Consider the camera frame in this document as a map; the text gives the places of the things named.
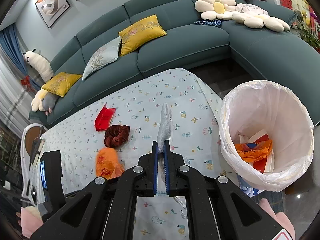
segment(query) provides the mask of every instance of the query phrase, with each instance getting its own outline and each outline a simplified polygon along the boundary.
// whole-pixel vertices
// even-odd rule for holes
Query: small screen
[[[45,180],[45,173],[44,173],[44,161],[40,163],[40,176],[41,176],[42,187],[48,190],[47,182]]]

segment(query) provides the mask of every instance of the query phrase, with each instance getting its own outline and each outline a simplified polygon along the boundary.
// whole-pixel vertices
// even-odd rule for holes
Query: red box
[[[99,112],[96,120],[94,120],[94,127],[96,131],[101,132],[108,129],[113,115],[115,114],[115,108],[107,108],[107,103],[103,106]]]

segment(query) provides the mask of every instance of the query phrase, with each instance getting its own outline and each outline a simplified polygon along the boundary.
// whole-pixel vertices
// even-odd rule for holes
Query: metal screw
[[[190,170],[190,168],[187,165],[182,165],[182,166],[180,166],[179,170],[182,172],[187,172]]]
[[[141,172],[143,172],[143,167],[141,167],[141,166],[135,166],[135,167],[133,168],[133,171],[134,171],[135,173],[141,173]]]
[[[226,184],[228,182],[228,178],[226,176],[220,176],[218,181],[222,184]]]
[[[94,180],[95,184],[97,185],[102,185],[104,182],[105,182],[105,179],[104,177],[97,177],[95,180]]]

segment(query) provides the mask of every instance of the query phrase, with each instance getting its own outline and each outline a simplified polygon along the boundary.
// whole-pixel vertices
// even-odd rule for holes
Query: white plastic bag
[[[288,88],[266,80],[243,83],[222,103],[219,133],[227,163],[252,187],[279,192],[300,178],[313,157],[313,123],[306,107]],[[275,167],[260,173],[238,155],[237,132],[251,137],[265,129],[273,140]]]

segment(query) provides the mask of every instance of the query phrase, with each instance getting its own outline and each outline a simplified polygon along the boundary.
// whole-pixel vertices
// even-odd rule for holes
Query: white sheer curtain
[[[19,80],[16,67],[0,46],[0,120],[21,138],[31,110],[32,97],[27,93]]]

